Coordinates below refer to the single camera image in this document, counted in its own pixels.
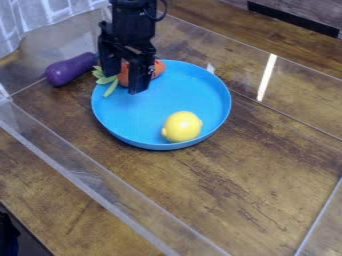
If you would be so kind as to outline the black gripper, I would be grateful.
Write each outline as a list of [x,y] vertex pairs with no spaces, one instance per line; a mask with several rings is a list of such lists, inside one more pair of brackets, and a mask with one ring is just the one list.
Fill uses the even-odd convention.
[[128,61],[128,93],[133,95],[148,89],[155,71],[156,49],[151,39],[157,22],[156,0],[109,0],[109,4],[110,21],[98,23],[98,61],[104,76],[112,77],[121,71],[125,49],[140,52]]

